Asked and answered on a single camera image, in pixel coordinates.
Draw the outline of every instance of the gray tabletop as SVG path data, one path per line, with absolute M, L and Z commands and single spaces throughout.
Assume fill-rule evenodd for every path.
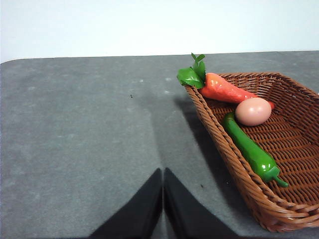
M 276 71 L 319 92 L 319 52 L 211 54 L 210 72 Z M 176 79 L 187 56 L 25 59 L 1 64 L 1 238 L 83 237 L 169 167 L 237 234 L 252 218 Z M 161 216 L 153 239 L 174 239 Z

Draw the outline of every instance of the egg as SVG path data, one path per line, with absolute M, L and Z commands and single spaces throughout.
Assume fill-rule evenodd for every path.
M 264 123 L 271 115 L 271 106 L 263 98 L 251 98 L 242 101 L 236 108 L 237 121 L 247 126 Z

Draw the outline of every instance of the green chili pepper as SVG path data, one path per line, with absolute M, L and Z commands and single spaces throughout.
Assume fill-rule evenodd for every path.
M 253 171 L 258 174 L 264 182 L 275 180 L 279 186 L 288 187 L 288 183 L 278 178 L 280 169 L 275 160 L 238 126 L 235 121 L 234 112 L 225 115 L 222 125 L 244 158 L 248 161 Z

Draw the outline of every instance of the green leaf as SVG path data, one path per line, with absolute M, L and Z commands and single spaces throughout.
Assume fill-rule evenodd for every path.
M 205 55 L 204 54 L 201 54 L 197 57 L 197 61 L 200 62 L 202 59 L 205 58 Z
M 196 56 L 194 55 L 194 53 L 192 53 L 191 56 L 192 56 L 193 59 L 196 61 Z
M 182 86 L 195 86 L 198 89 L 205 86 L 205 83 L 191 67 L 180 69 L 178 71 L 177 78 Z
M 206 71 L 205 71 L 205 63 L 203 61 L 199 63 L 196 74 L 205 82 Z

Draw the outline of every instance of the wicker basket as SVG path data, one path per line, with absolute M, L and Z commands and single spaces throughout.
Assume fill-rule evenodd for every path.
M 280 73 L 220 76 L 276 104 L 267 122 L 242 129 L 273 156 L 287 188 L 265 184 L 224 131 L 220 122 L 236 105 L 185 87 L 254 218 L 271 232 L 319 227 L 319 96 Z

